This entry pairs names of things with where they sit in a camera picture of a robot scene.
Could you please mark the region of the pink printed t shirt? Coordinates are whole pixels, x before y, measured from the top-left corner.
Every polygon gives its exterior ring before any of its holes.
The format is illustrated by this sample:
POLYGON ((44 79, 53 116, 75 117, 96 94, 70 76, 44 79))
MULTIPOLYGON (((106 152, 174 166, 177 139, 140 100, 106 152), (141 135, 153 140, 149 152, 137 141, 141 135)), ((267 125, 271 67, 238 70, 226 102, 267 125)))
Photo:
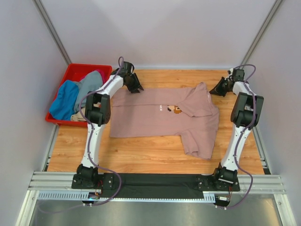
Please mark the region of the pink printed t shirt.
POLYGON ((110 137, 180 136, 187 155, 209 160, 219 109, 205 83, 187 88, 118 90, 111 100, 110 137))

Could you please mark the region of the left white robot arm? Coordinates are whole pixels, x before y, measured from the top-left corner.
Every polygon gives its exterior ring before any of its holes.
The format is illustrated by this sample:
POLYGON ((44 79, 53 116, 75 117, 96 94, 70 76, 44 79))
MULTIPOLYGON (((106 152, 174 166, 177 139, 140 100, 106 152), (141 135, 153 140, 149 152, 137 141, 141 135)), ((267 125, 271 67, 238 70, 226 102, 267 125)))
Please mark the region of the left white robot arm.
POLYGON ((111 98, 126 86, 130 93, 139 93, 143 90, 139 79, 134 72, 132 63, 119 58, 119 68, 114 70, 109 79, 97 90, 90 91, 83 99, 86 100, 83 118, 87 122, 87 142, 81 164, 72 179, 73 189, 94 189, 101 184, 103 176, 99 170, 115 173, 99 166, 99 149, 103 131, 111 118, 111 98))

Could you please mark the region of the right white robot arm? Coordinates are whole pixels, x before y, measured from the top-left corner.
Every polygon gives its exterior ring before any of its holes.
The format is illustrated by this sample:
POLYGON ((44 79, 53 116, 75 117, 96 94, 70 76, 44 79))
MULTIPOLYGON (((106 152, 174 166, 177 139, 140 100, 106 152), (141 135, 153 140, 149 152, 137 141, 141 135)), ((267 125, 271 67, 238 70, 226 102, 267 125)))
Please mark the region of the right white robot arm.
POLYGON ((264 97, 254 94, 251 90, 248 83, 250 78, 245 78, 245 71, 241 65, 236 66, 229 69, 228 76, 222 77, 210 91, 213 95, 223 97, 229 92, 236 95, 230 115, 233 129, 226 154, 213 174, 196 177, 194 189, 197 191, 238 191, 238 171, 251 175, 240 167, 239 159, 246 139, 259 122, 264 97))

